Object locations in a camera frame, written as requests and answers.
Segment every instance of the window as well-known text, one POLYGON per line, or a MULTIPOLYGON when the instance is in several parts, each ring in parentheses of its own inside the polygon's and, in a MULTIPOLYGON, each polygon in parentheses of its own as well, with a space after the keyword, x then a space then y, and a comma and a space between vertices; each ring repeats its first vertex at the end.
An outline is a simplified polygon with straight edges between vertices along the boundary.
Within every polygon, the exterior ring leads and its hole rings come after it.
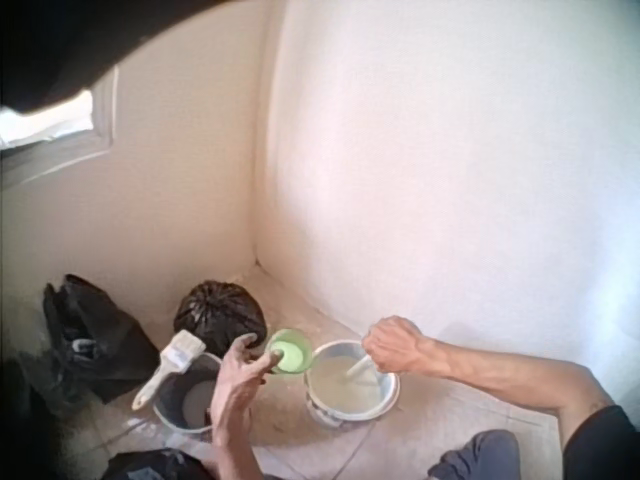
POLYGON ((115 127, 117 68, 91 90, 26 115, 0 111, 2 188, 109 151, 115 127))

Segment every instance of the brush handle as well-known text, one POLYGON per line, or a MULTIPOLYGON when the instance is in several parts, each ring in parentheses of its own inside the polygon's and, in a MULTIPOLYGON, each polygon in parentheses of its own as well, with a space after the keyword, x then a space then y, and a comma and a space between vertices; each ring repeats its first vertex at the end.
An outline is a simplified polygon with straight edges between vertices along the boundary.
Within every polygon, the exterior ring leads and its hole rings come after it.
POLYGON ((358 360, 358 363, 356 363, 353 367, 351 367, 349 370, 347 370, 347 372, 344 374, 345 378, 350 380, 353 377, 358 376, 360 373, 362 373, 364 371, 364 369, 372 361, 373 360, 371 360, 371 357, 369 355, 365 355, 360 360, 358 360))
POLYGON ((153 374, 153 377, 149 379, 147 383, 144 384, 142 389, 136 395, 136 398, 133 399, 133 404, 131 408, 133 410, 140 410, 144 407, 149 401, 155 396, 158 388, 162 385, 162 382, 171 374, 171 370, 166 367, 166 365, 160 365, 160 368, 156 370, 156 373, 153 374))

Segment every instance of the hand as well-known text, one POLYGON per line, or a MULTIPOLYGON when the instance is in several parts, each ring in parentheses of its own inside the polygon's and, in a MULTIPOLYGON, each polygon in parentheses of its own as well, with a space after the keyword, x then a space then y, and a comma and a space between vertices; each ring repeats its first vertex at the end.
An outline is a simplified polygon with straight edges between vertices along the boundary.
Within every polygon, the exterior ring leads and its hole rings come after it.
POLYGON ((245 411, 264 383, 264 375, 281 359, 279 352, 265 352, 250 363, 247 347, 255 340, 255 333, 236 338, 222 359, 211 399, 211 424, 214 429, 230 421, 243 421, 245 411))
POLYGON ((362 346, 379 371, 402 373, 419 369, 420 346, 430 340, 406 318, 393 316, 371 327, 362 346))

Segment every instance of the forearm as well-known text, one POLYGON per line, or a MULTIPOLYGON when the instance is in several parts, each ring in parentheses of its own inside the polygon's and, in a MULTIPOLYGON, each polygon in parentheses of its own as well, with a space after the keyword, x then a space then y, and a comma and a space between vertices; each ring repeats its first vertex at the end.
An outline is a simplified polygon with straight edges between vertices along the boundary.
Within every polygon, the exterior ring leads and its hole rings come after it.
POLYGON ((213 449, 220 480, 264 480, 242 418, 218 425, 213 449))
POLYGON ((431 339, 417 347, 425 351, 416 362, 421 373, 476 387, 524 408, 556 414, 563 443, 592 413, 613 403, 591 372, 575 363, 472 350, 431 339))

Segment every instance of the bucket rim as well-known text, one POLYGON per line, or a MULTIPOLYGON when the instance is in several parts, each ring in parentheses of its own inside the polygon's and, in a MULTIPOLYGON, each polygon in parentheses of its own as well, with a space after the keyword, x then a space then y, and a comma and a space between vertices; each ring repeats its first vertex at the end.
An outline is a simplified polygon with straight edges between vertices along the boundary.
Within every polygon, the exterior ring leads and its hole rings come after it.
MULTIPOLYGON (((315 351, 313 352, 313 360, 314 360, 313 363, 315 363, 315 359, 318 354, 336 345, 344 345, 344 344, 357 345, 362 348, 362 343, 359 340, 334 340, 332 342, 325 343, 324 345, 321 345, 315 349, 315 351)), ((391 410, 398 401, 398 398, 400 396, 400 376, 396 373, 383 373, 383 375, 388 375, 391 378, 392 386, 387 396, 380 402, 380 405, 378 405, 377 407, 374 407, 362 413, 344 413, 334 408, 330 408, 322 400, 318 398, 313 388, 311 387, 311 382, 309 380, 309 372, 313 369, 313 363, 311 364, 311 367, 309 367, 309 369, 306 372, 304 372, 304 383, 305 383, 305 386, 307 387, 307 393, 311 397, 311 400, 313 401, 313 403, 315 403, 318 407, 323 409, 325 412, 338 418, 339 420, 344 420, 347 422, 362 422, 362 421, 374 420, 384 415, 389 410, 391 410)))
MULTIPOLYGON (((193 363, 196 362, 196 360, 198 360, 198 358, 200 357, 209 357, 211 358, 213 361, 215 361, 218 365, 222 365, 222 360, 219 359, 218 357, 216 357, 213 353, 209 353, 209 352, 203 352, 200 355, 198 355, 196 357, 196 359, 193 361, 193 363)), ((201 428, 180 428, 174 424, 172 424, 169 420, 167 420, 165 418, 164 415, 162 415, 160 413, 160 411, 158 410, 158 407, 156 406, 156 402, 153 402, 153 412, 156 414, 156 416, 160 419, 160 421, 166 425, 167 427, 169 427, 171 430, 178 432, 178 433, 182 433, 185 435, 198 435, 201 433, 205 433, 208 432, 210 430, 213 429, 212 425, 208 425, 206 427, 201 427, 201 428)))

